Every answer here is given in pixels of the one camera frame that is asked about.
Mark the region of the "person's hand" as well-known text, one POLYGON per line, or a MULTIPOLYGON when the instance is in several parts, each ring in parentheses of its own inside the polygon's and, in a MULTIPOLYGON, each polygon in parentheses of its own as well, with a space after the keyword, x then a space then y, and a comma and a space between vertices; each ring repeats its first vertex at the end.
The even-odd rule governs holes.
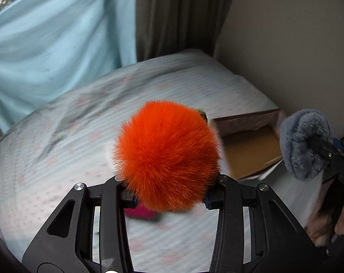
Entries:
POLYGON ((329 244, 333 234, 344 235, 344 206, 336 222, 332 221, 331 214, 320 211, 326 193, 321 191, 314 211, 310 215, 305 231, 316 247, 329 244))

